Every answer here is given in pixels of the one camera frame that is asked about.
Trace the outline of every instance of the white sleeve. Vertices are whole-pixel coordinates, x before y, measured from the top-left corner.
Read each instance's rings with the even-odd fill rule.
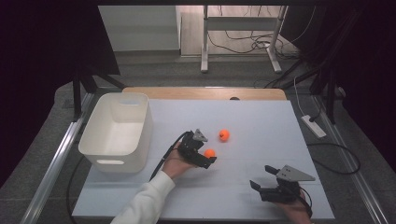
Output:
[[[174,187],[173,180],[163,171],[159,171],[142,186],[111,223],[156,223],[163,210],[165,198]]]

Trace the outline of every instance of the basket handle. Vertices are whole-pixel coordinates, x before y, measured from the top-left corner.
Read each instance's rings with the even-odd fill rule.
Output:
[[[97,160],[96,162],[105,165],[123,165],[125,163],[124,161],[114,161],[114,160]]]

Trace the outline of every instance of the orange ball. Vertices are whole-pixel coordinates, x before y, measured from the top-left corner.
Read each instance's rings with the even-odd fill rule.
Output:
[[[205,150],[204,156],[207,158],[216,157],[216,152],[212,148]]]
[[[219,132],[219,138],[221,141],[226,142],[230,137],[230,132],[227,129],[223,129]]]

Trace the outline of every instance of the human hand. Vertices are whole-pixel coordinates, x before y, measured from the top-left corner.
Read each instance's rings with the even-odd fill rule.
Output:
[[[300,190],[300,197],[305,200],[305,195],[302,190]],[[306,212],[306,208],[299,200],[296,200],[292,203],[274,204],[281,208],[289,220],[294,224],[311,224],[311,219]]]
[[[187,170],[192,167],[196,167],[194,164],[186,162],[178,153],[177,147],[180,145],[178,142],[175,148],[169,154],[168,158],[163,163],[163,172],[169,175],[171,179],[175,179],[178,176],[184,174]]]

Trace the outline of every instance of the metal frame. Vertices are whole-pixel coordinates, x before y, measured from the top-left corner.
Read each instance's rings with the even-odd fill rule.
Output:
[[[245,18],[245,17],[208,17],[207,6],[204,6],[204,40],[201,51],[201,72],[208,71],[208,52],[207,45],[208,31],[274,31],[271,42],[266,45],[266,50],[271,64],[276,73],[282,72],[276,58],[275,45],[279,35],[280,27],[285,18],[287,7],[281,7],[277,18]]]
[[[64,166],[64,161],[67,158],[67,155],[70,151],[71,146],[73,145],[78,131],[81,128],[82,123],[88,114],[87,111],[89,105],[92,102],[92,98],[92,93],[85,94],[82,101],[81,114],[78,120],[73,121],[67,129],[66,134],[64,135],[64,139],[59,145],[55,156],[53,157],[52,162],[49,165],[49,169],[41,180],[41,183],[38,186],[37,191],[35,192],[35,196],[33,197],[32,201],[29,204],[29,207],[23,215],[21,223],[24,224],[37,222],[41,211],[43,210],[43,207],[46,204],[48,197],[50,196],[52,188],[56,180],[58,179],[57,177],[61,172],[62,167]]]
[[[316,96],[313,96],[316,105],[323,104]],[[327,130],[330,132],[329,136],[332,138],[334,143],[346,147],[346,143],[344,142],[343,137],[338,132],[337,127],[327,117],[326,113],[320,112],[320,117],[323,119]],[[354,158],[349,154],[346,153],[344,150],[339,150],[341,159],[343,160],[346,168],[349,172],[353,171],[358,167],[358,164],[355,162]],[[383,212],[381,204],[379,203],[378,199],[376,198],[372,188],[367,183],[366,179],[364,178],[361,172],[357,172],[356,174],[351,176],[353,183],[355,184],[356,189],[358,190],[364,204],[367,207],[368,212],[370,213],[374,223],[376,224],[388,224],[388,219]]]

